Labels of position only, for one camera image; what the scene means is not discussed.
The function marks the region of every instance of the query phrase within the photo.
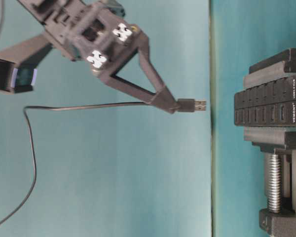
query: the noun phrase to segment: blue background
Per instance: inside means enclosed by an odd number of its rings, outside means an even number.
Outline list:
[[[152,62],[173,94],[209,100],[208,1],[120,2],[126,20],[149,35]],[[0,49],[41,31],[16,0],[6,1]],[[138,62],[121,73],[150,87]],[[22,200],[33,175],[23,106],[133,100],[101,84],[89,65],[72,63],[57,50],[39,66],[35,92],[0,94],[0,219]],[[0,227],[0,237],[211,235],[209,109],[175,115],[147,107],[29,114],[37,186]]]
[[[264,237],[263,154],[233,124],[233,96],[249,67],[296,47],[296,0],[212,0],[214,235]]]

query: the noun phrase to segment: screw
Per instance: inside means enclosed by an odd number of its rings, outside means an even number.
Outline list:
[[[279,155],[269,157],[268,210],[272,213],[281,211],[281,159]]]

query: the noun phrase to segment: usb port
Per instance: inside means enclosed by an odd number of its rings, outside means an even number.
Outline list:
[[[274,105],[271,107],[271,121],[274,122],[275,120],[275,107]]]
[[[281,121],[285,121],[285,105],[281,105],[280,114]]]

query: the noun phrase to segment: robotic arm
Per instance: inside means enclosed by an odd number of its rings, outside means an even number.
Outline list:
[[[37,66],[52,46],[72,61],[84,60],[104,84],[173,114],[206,110],[206,101],[175,100],[150,62],[149,38],[123,20],[115,0],[85,5],[80,0],[18,0],[45,28],[41,35],[0,52],[0,91],[33,90]],[[155,92],[145,90],[118,72],[139,54],[140,66]]]

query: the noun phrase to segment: usb connector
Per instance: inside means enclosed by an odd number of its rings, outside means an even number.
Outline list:
[[[178,112],[206,111],[206,100],[179,99]]]

